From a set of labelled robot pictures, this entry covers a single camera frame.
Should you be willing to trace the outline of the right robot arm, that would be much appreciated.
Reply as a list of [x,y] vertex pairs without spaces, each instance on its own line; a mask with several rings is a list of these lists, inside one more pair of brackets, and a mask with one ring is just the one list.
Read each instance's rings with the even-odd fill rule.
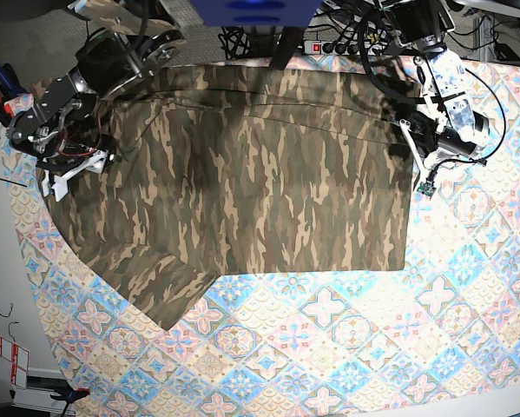
[[43,195],[60,201],[69,180],[100,174],[116,159],[99,108],[165,68],[186,40],[159,1],[74,1],[69,9],[98,26],[76,52],[76,66],[13,112],[10,146],[36,158]]

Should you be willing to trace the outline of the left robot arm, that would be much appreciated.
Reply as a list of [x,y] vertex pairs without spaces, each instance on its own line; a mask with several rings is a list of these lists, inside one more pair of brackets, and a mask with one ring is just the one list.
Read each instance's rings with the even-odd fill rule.
[[[418,96],[400,93],[376,75],[365,45],[370,28],[391,34],[403,49],[415,48]],[[362,9],[357,26],[359,56],[368,79],[387,98],[406,107],[393,123],[418,167],[414,188],[428,197],[436,191],[440,168],[484,164],[489,141],[489,120],[473,110],[466,91],[469,71],[444,42],[454,29],[450,13],[439,1],[371,1]]]

